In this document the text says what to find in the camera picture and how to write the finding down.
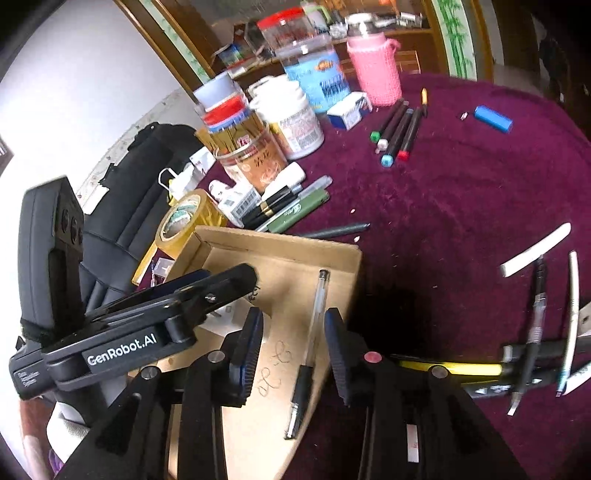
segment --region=pink knitted cover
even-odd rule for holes
[[[394,60],[394,52],[398,47],[400,43],[391,38],[378,48],[356,48],[347,43],[347,51],[361,89],[368,94],[373,105],[393,105],[402,96]]]

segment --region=red lid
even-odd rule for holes
[[[216,125],[231,116],[236,115],[245,108],[246,105],[244,105],[244,101],[242,101],[242,95],[235,95],[203,115],[202,120],[207,125]]]
[[[256,24],[261,30],[265,30],[266,28],[271,28],[275,25],[279,25],[279,23],[282,21],[287,22],[288,20],[300,18],[304,15],[305,13],[302,7],[288,8],[287,10],[282,10],[281,12],[277,12],[276,14],[269,15],[268,17],[259,20]]]

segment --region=ballpoint pen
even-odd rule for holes
[[[535,296],[532,307],[532,324],[527,334],[527,344],[525,346],[525,358],[521,368],[519,381],[511,393],[511,408],[507,415],[512,416],[519,406],[521,397],[523,397],[527,384],[531,380],[531,373],[534,370],[535,359],[538,356],[540,342],[542,341],[542,332],[544,331],[544,315],[546,312],[546,264],[543,257],[538,257],[535,261]]]
[[[562,360],[562,370],[558,378],[556,396],[559,397],[566,389],[566,382],[570,377],[570,369],[573,365],[574,346],[577,342],[577,327],[579,326],[579,261],[577,252],[569,253],[570,272],[570,301],[569,301],[569,334],[566,337],[566,349]]]
[[[297,437],[304,415],[308,409],[310,396],[312,394],[312,374],[316,361],[316,348],[318,345],[319,330],[322,326],[322,318],[326,309],[326,294],[330,272],[320,270],[318,286],[314,298],[314,309],[308,328],[308,344],[304,353],[304,363],[300,365],[295,381],[294,392],[291,397],[290,422],[285,432],[285,439],[291,440]]]

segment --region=cardboard tray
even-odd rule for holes
[[[282,477],[316,409],[329,369],[324,339],[320,342],[314,384],[304,424],[296,440],[284,440],[291,395],[303,360],[318,273],[330,270],[326,306],[338,307],[345,319],[361,267],[356,245],[232,228],[198,226],[168,274],[168,279],[206,268],[219,273],[240,263],[256,269],[257,289],[249,300],[271,316],[269,340],[261,346],[252,394],[242,408],[222,408],[226,463],[230,480]],[[219,348],[222,337],[196,328],[191,349],[162,359],[162,371],[189,366]],[[171,425],[169,473],[176,478],[180,406]]]

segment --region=screw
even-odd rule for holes
[[[431,375],[435,378],[446,378],[448,373],[449,371],[447,370],[447,368],[442,367],[441,365],[435,365],[431,369]]]
[[[160,369],[158,367],[154,367],[153,365],[149,365],[143,368],[139,374],[144,380],[150,380],[160,374]]]
[[[221,350],[214,350],[213,352],[209,352],[209,355],[207,356],[207,359],[213,364],[219,363],[225,358],[226,354]]]

